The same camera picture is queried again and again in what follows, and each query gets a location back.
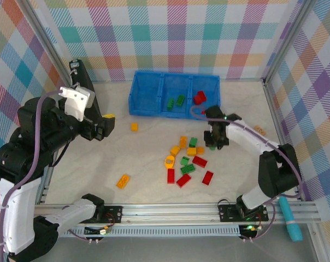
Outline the blue three-compartment bin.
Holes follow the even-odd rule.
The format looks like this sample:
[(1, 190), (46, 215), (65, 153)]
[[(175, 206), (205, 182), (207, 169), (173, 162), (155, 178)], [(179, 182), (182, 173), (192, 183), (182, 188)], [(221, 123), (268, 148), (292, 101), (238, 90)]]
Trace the blue three-compartment bin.
[[(193, 97), (203, 91), (207, 101), (201, 106), (208, 108), (221, 105), (220, 78), (215, 75), (188, 73), (136, 71), (128, 98), (129, 113), (136, 116), (193, 119), (190, 109)], [(176, 105), (179, 95), (185, 96), (182, 107)], [(167, 110), (167, 103), (174, 98), (174, 106)]]

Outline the teal cylinder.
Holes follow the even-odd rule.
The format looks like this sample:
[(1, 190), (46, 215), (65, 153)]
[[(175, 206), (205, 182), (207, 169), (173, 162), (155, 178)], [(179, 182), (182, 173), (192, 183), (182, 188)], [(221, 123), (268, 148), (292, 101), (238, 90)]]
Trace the teal cylinder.
[(293, 242), (299, 242), (303, 240), (303, 235), (298, 223), (295, 221), (291, 207), (284, 196), (279, 198), (279, 206), (284, 216), (287, 232)]

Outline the left black mount plate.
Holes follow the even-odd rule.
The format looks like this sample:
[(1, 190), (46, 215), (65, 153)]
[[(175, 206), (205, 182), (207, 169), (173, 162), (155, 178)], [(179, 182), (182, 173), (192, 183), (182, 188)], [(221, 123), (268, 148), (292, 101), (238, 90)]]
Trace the left black mount plate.
[(93, 223), (118, 224), (121, 223), (122, 206), (99, 206), (91, 218)]

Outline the right black mount plate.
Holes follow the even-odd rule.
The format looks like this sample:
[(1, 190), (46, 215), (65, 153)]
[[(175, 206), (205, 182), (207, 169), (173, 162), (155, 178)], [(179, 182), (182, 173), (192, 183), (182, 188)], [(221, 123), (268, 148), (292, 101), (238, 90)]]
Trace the right black mount plate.
[(219, 204), (220, 222), (267, 222), (269, 220), (267, 209), (263, 206), (243, 217), (233, 204)]

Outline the right aluminium frame post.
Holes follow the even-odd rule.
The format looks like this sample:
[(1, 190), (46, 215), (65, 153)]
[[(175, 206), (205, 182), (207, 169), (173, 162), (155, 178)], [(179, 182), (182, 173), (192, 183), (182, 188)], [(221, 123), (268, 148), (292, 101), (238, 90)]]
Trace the right aluminium frame post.
[(305, 23), (316, 2), (317, 0), (302, 0), (299, 4), (298, 12), (295, 14), (294, 19), (290, 23), (287, 31), (285, 33), (282, 32), (281, 35), (284, 35), (284, 38), (282, 39), (280, 47), (276, 50), (272, 61), (262, 77), (264, 84), (270, 82), (278, 71), (282, 60), (285, 58), (289, 48), (294, 43), (295, 38), (297, 37), (302, 25)]

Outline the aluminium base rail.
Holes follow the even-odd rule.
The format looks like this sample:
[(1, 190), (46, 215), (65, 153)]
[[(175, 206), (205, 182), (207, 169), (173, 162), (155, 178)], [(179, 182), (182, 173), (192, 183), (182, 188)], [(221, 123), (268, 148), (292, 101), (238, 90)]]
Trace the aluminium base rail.
[[(56, 214), (68, 204), (36, 205), (35, 215)], [(218, 225), (220, 215), (216, 203), (176, 203), (176, 204), (106, 204), (122, 206), (121, 222), (117, 225)], [(321, 218), (314, 202), (291, 201), (290, 207), (294, 220), (298, 224), (320, 223)], [(273, 224), (286, 224), (279, 204), (275, 204)], [(226, 224), (258, 224), (250, 221), (228, 221)]]

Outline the left aluminium frame post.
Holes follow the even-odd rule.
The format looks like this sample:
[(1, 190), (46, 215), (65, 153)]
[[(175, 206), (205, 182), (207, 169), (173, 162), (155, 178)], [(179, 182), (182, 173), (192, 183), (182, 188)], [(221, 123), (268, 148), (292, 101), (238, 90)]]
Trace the left aluminium frame post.
[(15, 0), (18, 4), (19, 8), (23, 12), (24, 16), (28, 20), (28, 23), (31, 25), (33, 31), (35, 32), (37, 38), (42, 44), (45, 51), (48, 53), (53, 65), (57, 69), (62, 81), (64, 82), (64, 86), (70, 85), (70, 76), (67, 72), (63, 61), (61, 60), (58, 52), (56, 51), (52, 41), (49, 38), (44, 26), (42, 25), (37, 13), (32, 7), (30, 0)]

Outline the right aluminium side rail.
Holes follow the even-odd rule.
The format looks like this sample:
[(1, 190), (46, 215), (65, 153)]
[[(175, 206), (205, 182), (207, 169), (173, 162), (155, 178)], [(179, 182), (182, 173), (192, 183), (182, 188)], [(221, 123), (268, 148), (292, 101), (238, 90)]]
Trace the right aluminium side rail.
[[(264, 94), (266, 96), (266, 100), (267, 100), (267, 103), (268, 103), (268, 106), (270, 109), (270, 113), (271, 113), (271, 116), (272, 116), (272, 119), (274, 122), (274, 126), (275, 126), (275, 130), (276, 130), (278, 139), (282, 144), (285, 144), (285, 143), (287, 143), (286, 137), (285, 137), (285, 134), (284, 134), (284, 131), (283, 131), (283, 128), (282, 128), (282, 125), (281, 125), (281, 122), (280, 122), (280, 119), (278, 116), (276, 105), (273, 101), (271, 92), (269, 91), (268, 84), (266, 83), (265, 80), (262, 80), (262, 85), (263, 85)], [(299, 172), (299, 167), (296, 167), (296, 170), (297, 170), (298, 186), (296, 186), (294, 188), (294, 192), (296, 193), (296, 195), (293, 198), (297, 199), (298, 201), (304, 201), (305, 195), (303, 192), (302, 176)]]

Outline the aluminium frame post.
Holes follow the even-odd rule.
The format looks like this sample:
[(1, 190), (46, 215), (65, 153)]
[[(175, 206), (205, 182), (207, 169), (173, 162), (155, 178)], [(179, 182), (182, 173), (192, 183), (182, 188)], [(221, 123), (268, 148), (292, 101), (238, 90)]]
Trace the aluminium frame post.
[(302, 25), (305, 23), (316, 2), (317, 0), (302, 0), (299, 4), (298, 12), (295, 14), (294, 19), (290, 23), (287, 31), (285, 33), (282, 32), (281, 35), (284, 35), (284, 38), (282, 39), (280, 47), (276, 50), (272, 61), (262, 77), (264, 84), (270, 82), (278, 71), (282, 60), (285, 58), (289, 48), (294, 43), (295, 38), (297, 37)]
[(48, 53), (53, 65), (57, 69), (62, 81), (64, 82), (64, 86), (70, 85), (70, 76), (67, 72), (63, 61), (61, 60), (58, 52), (56, 51), (52, 41), (49, 38), (44, 26), (42, 25), (37, 13), (32, 7), (30, 0), (15, 0), (18, 4), (19, 8), (23, 12), (24, 16), (28, 20), (28, 23), (31, 25), (33, 31), (35, 32), (37, 38), (42, 44), (45, 51)]

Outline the black mount plate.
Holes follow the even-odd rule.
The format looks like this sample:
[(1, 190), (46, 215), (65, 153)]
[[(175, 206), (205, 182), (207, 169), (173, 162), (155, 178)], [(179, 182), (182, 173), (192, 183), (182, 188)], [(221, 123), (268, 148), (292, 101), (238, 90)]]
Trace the black mount plate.
[(263, 206), (243, 217), (233, 204), (219, 204), (220, 222), (267, 222), (269, 220), (267, 209)]
[(118, 224), (121, 223), (122, 206), (99, 206), (91, 218), (93, 223)]

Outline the black case with latches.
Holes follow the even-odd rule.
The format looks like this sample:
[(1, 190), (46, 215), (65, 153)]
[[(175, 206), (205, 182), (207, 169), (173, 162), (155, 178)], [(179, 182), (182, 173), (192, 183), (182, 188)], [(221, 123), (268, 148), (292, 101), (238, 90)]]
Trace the black case with latches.
[(101, 112), (99, 109), (98, 101), (96, 98), (96, 93), (89, 74), (85, 68), (85, 65), (81, 59), (74, 59), (69, 62), (70, 70), (76, 70), (76, 73), (71, 73), (72, 84), (75, 85), (77, 82), (80, 87), (83, 87), (89, 91), (92, 91), (92, 102), (89, 108), (85, 109), (84, 116), (91, 120), (93, 123), (97, 123), (101, 117)]

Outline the orange lego brick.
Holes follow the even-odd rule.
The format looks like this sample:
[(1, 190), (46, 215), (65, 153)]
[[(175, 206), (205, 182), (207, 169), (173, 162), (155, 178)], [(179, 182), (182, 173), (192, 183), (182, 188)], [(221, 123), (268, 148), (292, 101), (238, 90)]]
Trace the orange lego brick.
[(126, 187), (126, 185), (128, 184), (128, 182), (130, 181), (130, 176), (127, 174), (124, 174), (121, 176), (121, 178), (119, 179), (119, 181), (117, 182), (116, 186), (119, 189), (124, 189)]

